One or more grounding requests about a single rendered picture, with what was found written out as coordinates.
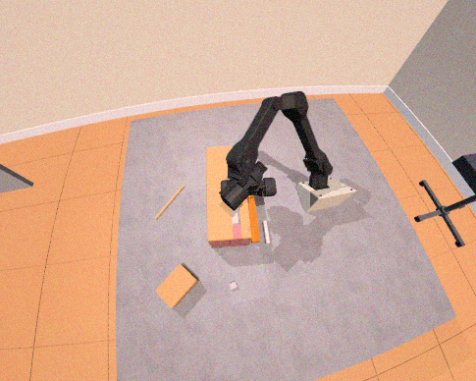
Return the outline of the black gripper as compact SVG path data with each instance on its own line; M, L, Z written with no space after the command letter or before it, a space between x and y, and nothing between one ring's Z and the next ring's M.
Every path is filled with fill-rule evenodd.
M221 181L221 190L230 182L231 180ZM249 195L259 195L259 196L275 196L277 193L276 180L274 178L263 178L259 187L256 190L249 190Z

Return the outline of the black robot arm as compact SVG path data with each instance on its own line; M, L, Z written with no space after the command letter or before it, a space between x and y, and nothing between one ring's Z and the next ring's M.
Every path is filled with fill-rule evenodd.
M303 91L266 97L244 137L230 149L226 156L228 179L231 181L219 192L222 200L234 211L247 199L248 191L256 190L268 168L257 161L258 147L265 133L281 110L292 121L306 152L302 162L309 176L309 186L315 190L329 188L328 176L333 167L327 155L318 147L307 119L309 105Z

